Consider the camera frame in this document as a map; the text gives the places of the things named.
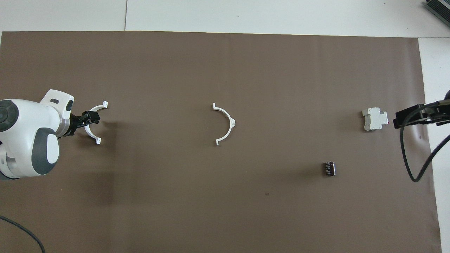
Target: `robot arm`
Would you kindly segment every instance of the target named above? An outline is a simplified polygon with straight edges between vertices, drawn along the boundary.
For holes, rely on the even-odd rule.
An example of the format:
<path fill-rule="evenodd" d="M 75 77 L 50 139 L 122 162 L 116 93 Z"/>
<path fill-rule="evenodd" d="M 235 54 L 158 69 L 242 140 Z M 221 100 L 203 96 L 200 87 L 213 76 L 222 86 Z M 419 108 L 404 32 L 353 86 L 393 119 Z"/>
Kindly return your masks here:
<path fill-rule="evenodd" d="M 71 114 L 73 96 L 49 90 L 41 102 L 0 101 L 0 179 L 42 176 L 59 158 L 58 138 L 98 123 L 97 113 Z"/>

